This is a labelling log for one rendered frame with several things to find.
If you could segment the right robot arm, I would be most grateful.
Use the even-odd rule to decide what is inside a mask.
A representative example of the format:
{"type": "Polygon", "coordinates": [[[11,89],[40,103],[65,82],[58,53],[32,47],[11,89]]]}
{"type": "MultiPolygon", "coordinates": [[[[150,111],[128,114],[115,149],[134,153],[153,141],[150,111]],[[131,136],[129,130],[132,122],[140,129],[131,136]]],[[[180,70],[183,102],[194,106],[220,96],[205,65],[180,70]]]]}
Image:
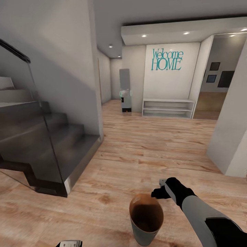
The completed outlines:
{"type": "Polygon", "coordinates": [[[212,208],[175,177],[159,180],[151,197],[172,198],[180,206],[203,247],[247,247],[247,233],[225,214],[212,208]]]}

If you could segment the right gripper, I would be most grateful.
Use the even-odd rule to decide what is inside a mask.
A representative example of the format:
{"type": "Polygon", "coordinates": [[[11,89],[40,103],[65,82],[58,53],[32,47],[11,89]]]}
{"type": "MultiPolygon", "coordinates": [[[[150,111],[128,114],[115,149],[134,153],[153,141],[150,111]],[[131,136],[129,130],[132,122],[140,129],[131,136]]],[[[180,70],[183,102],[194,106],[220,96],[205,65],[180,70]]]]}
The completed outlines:
{"type": "Polygon", "coordinates": [[[157,199],[167,199],[167,198],[171,198],[168,197],[164,194],[163,192],[163,187],[162,188],[157,188],[154,189],[153,192],[151,193],[151,197],[157,198],[157,199]]]}

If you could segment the trash can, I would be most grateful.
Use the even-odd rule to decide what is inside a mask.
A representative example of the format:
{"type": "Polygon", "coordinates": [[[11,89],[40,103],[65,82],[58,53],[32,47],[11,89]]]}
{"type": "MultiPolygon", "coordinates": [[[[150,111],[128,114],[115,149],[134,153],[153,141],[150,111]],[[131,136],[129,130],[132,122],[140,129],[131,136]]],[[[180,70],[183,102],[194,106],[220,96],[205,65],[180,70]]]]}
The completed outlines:
{"type": "Polygon", "coordinates": [[[138,194],[129,205],[133,235],[137,243],[149,246],[164,222],[164,213],[156,198],[148,194],[138,194]],[[136,198],[140,198],[133,203],[136,198]]]}

